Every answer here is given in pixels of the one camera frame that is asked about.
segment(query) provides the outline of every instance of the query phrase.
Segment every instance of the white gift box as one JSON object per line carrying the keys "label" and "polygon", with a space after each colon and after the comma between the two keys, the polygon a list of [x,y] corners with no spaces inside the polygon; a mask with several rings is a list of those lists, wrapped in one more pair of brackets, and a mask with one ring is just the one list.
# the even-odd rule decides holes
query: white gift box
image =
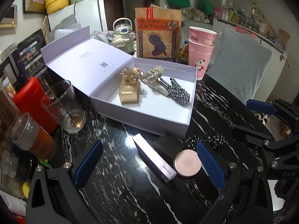
{"label": "white gift box", "polygon": [[[101,115],[130,126],[182,139],[190,124],[194,102],[195,67],[131,55],[90,38],[89,27],[68,34],[41,49],[45,64],[74,87],[90,97]],[[121,69],[137,66],[148,71],[164,68],[162,78],[170,85],[173,77],[190,94],[190,103],[179,105],[147,85],[140,83],[138,103],[121,104],[118,90]]]}

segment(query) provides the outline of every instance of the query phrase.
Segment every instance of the qr code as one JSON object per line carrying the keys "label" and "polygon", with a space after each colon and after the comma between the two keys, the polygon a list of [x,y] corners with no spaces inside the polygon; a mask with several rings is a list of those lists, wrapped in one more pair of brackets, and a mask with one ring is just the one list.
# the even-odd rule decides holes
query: qr code
{"label": "qr code", "polygon": [[102,64],[100,64],[102,67],[106,67],[108,64],[107,63],[105,63],[105,62],[103,62]]}

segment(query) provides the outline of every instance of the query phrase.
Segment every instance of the paper document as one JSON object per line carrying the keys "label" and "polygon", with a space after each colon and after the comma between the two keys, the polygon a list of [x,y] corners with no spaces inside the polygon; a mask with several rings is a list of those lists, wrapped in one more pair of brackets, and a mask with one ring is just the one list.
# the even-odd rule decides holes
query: paper document
{"label": "paper document", "polygon": [[75,30],[73,30],[73,29],[57,29],[57,30],[55,30],[54,40],[57,40],[63,36],[66,36],[74,31]]}

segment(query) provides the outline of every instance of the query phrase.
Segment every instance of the gift box lid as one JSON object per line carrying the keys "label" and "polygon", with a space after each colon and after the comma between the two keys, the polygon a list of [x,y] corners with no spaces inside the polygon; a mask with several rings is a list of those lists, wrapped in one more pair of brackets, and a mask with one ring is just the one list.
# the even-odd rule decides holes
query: gift box lid
{"label": "gift box lid", "polygon": [[132,56],[90,38],[89,27],[79,29],[41,49],[45,64],[87,96],[119,71]]}

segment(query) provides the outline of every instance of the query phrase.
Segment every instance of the brown door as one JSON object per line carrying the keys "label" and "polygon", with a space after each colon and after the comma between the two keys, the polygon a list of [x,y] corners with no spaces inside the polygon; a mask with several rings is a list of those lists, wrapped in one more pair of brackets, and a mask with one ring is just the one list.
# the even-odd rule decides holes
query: brown door
{"label": "brown door", "polygon": [[123,0],[104,0],[108,30],[113,30],[113,22],[124,17]]}

